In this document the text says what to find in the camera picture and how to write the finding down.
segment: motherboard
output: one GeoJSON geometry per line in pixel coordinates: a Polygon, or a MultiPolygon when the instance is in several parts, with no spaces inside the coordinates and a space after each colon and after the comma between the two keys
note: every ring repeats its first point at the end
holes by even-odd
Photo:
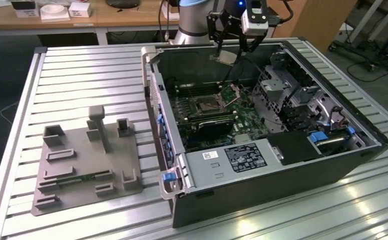
{"type": "Polygon", "coordinates": [[[187,153],[267,134],[251,92],[252,87],[236,83],[175,86],[169,104],[187,153]]]}

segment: caster wheel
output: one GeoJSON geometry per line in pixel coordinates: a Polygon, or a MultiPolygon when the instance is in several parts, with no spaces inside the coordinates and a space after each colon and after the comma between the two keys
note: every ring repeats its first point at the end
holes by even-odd
{"type": "Polygon", "coordinates": [[[327,49],[329,49],[329,52],[334,52],[335,46],[334,45],[330,45],[327,49]]]}
{"type": "Polygon", "coordinates": [[[369,65],[369,72],[374,72],[374,70],[376,70],[376,65],[370,64],[369,65]]]}

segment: white container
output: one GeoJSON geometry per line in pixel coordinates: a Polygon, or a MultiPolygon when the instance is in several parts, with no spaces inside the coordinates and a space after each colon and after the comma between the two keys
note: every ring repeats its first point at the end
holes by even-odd
{"type": "Polygon", "coordinates": [[[17,18],[38,17],[38,7],[33,1],[12,1],[10,4],[17,18]]]}
{"type": "Polygon", "coordinates": [[[91,6],[85,2],[72,2],[68,8],[68,14],[70,17],[88,18],[91,15],[91,6]]]}
{"type": "Polygon", "coordinates": [[[70,20],[66,8],[61,5],[49,4],[40,8],[40,20],[42,23],[70,20]]]}

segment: metal bracket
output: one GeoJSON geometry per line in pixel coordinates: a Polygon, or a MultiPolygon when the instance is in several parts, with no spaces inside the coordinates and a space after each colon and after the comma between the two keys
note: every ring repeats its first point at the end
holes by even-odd
{"type": "Polygon", "coordinates": [[[180,177],[180,175],[178,174],[180,172],[180,169],[178,166],[167,169],[165,171],[160,171],[159,175],[157,175],[157,183],[159,183],[159,192],[160,192],[160,196],[164,200],[169,200],[173,198],[173,196],[176,196],[178,194],[183,193],[184,191],[180,189],[178,191],[172,191],[172,192],[167,192],[165,190],[165,186],[164,186],[164,182],[161,179],[161,175],[163,174],[168,174],[168,173],[176,173],[178,178],[180,177]]]}
{"type": "Polygon", "coordinates": [[[141,47],[140,54],[141,54],[141,79],[143,79],[143,87],[147,87],[145,64],[149,63],[151,59],[157,55],[155,46],[144,46],[144,47],[141,47]]]}

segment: sticker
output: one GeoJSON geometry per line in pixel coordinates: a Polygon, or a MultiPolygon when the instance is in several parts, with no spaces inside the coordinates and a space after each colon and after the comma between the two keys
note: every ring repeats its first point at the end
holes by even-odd
{"type": "Polygon", "coordinates": [[[202,153],[202,157],[204,158],[204,160],[214,159],[218,157],[218,152],[216,151],[204,152],[202,153]]]}
{"type": "Polygon", "coordinates": [[[224,154],[236,173],[266,166],[255,143],[226,148],[224,154]]]}
{"type": "Polygon", "coordinates": [[[92,23],[73,23],[73,27],[85,27],[85,26],[93,26],[92,23]]]}

